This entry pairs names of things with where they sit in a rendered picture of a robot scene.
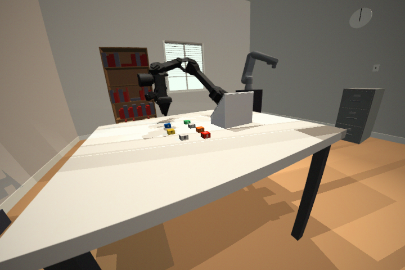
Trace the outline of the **red block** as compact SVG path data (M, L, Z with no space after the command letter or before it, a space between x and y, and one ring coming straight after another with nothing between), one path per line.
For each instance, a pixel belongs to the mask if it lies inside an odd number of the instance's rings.
M206 132L201 132L201 137L202 137L203 139L205 139L205 138L210 138L210 137L211 137L211 134L210 134L210 132L208 132L208 131L206 131Z

